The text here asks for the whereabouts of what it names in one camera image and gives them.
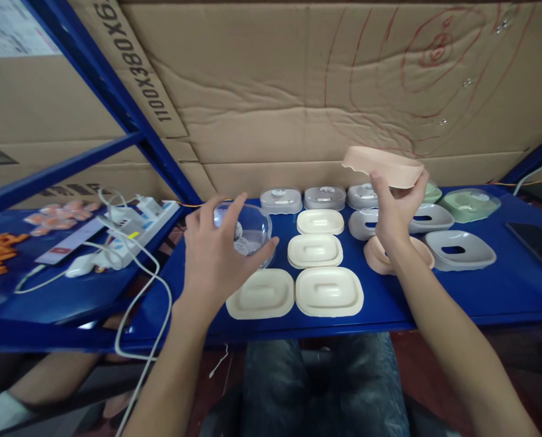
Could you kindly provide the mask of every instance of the power strip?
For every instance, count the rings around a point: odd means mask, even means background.
[[[157,232],[165,226],[165,224],[171,219],[175,212],[180,209],[180,205],[177,202],[163,202],[163,213],[157,218],[157,220],[148,221],[144,226],[144,232],[139,235],[131,235],[129,238],[137,240],[142,246],[145,246],[151,241]],[[111,242],[109,248],[117,252],[123,261],[119,260],[117,256],[107,252],[102,251],[94,258],[93,262],[100,268],[111,268],[112,265],[120,264],[122,262],[122,267],[128,266],[131,261],[133,261],[133,256],[136,256],[140,251],[140,247],[134,242],[123,242],[123,238],[120,235],[115,235],[110,229],[108,230],[109,234],[112,234],[115,237],[115,240]]]

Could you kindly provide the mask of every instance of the plastic container lid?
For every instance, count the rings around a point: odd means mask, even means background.
[[[493,264],[497,255],[478,236],[465,231],[438,231],[424,236],[441,271],[477,270]]]
[[[344,231],[344,217],[333,209],[310,209],[297,216],[297,230],[301,234],[333,234]]]
[[[442,191],[437,187],[436,183],[429,180],[427,190],[424,193],[423,203],[435,203],[442,197]]]
[[[340,186],[311,187],[305,190],[306,209],[335,209],[345,207],[345,190]]]
[[[411,234],[444,231],[455,224],[455,219],[441,205],[423,203],[416,210],[415,218],[410,222],[408,231]]]
[[[374,208],[378,206],[378,195],[370,183],[349,187],[346,199],[348,205],[353,209]]]
[[[343,267],[305,269],[297,276],[295,290],[297,306],[311,317],[354,316],[364,306],[360,280]]]
[[[344,249],[331,234],[296,235],[287,246],[287,259],[298,269],[338,266],[344,260]]]
[[[270,319],[282,317],[295,303],[294,282],[281,269],[257,270],[226,301],[233,319]]]
[[[364,146],[350,146],[342,166],[368,175],[371,171],[378,170],[384,175],[388,185],[396,188],[414,187],[424,170],[424,164],[417,160]]]
[[[451,191],[439,202],[457,223],[474,222],[489,217],[501,206],[501,200],[477,188]]]
[[[378,208],[354,211],[348,220],[350,234],[356,240],[366,241],[376,235]]]
[[[220,227],[229,202],[223,202],[214,210],[214,226]],[[258,206],[245,204],[240,211],[234,229],[234,249],[244,256],[253,255],[271,239],[273,225],[271,219]]]
[[[265,214],[297,214],[303,200],[297,188],[278,187],[261,193],[260,206]]]

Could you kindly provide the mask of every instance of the right hand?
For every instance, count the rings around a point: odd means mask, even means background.
[[[422,204],[427,189],[429,172],[424,170],[414,187],[400,190],[388,187],[388,181],[378,171],[370,173],[370,182],[378,195],[378,223],[376,235],[386,251],[410,242],[408,226]]]

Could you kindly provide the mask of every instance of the pink plastic piece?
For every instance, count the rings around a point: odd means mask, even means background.
[[[24,219],[26,223],[30,223],[31,225],[39,225],[42,223],[47,217],[42,214],[38,214],[35,212],[34,214],[30,214],[28,217]]]
[[[97,209],[99,209],[101,207],[101,205],[99,205],[98,203],[89,203],[87,206],[84,207],[84,210],[85,211],[89,211],[89,212],[93,212],[93,211],[96,211]]]
[[[56,229],[56,226],[60,222],[56,217],[50,217],[41,223],[41,226],[49,229]]]
[[[32,232],[30,232],[30,235],[32,237],[41,237],[42,235],[46,235],[50,232],[50,228],[45,228],[44,226],[39,226],[37,228],[34,228]]]
[[[81,211],[83,209],[82,200],[73,200],[64,205],[64,209],[67,211]]]
[[[350,146],[342,166],[370,174],[378,170],[394,188],[412,188],[424,170],[424,164],[372,147]]]
[[[73,213],[72,211],[68,211],[64,208],[61,208],[61,209],[56,210],[56,217],[58,220],[72,219]]]
[[[77,219],[79,222],[84,222],[85,220],[90,219],[93,216],[92,212],[89,211],[75,211],[75,219]]]
[[[60,220],[55,226],[54,229],[70,229],[76,224],[76,220],[72,218],[68,220]]]
[[[45,207],[43,207],[40,210],[40,212],[42,212],[45,215],[53,215],[56,212],[56,210],[60,208],[62,208],[62,206],[60,206],[59,204],[52,203],[51,205],[46,205]]]
[[[417,240],[414,237],[410,237],[410,242],[415,247],[416,251],[422,258],[422,260],[429,266],[433,268],[435,266],[435,258],[430,252],[429,248],[420,240]],[[364,246],[364,256],[366,257],[366,262],[370,268],[379,274],[389,274],[396,275],[394,268],[390,259],[386,256],[384,247],[378,239],[378,237],[372,237],[366,245]]]

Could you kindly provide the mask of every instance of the pink soap dish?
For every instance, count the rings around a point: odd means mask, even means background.
[[[414,237],[410,237],[410,242],[415,247],[416,251],[430,269],[435,266],[435,257],[430,252],[429,248],[422,241]],[[378,237],[372,237],[364,246],[364,256],[368,266],[379,274],[396,275],[390,259],[386,256],[384,247]]]
[[[342,166],[370,174],[378,170],[394,188],[412,188],[424,170],[424,164],[372,147],[350,146]]]

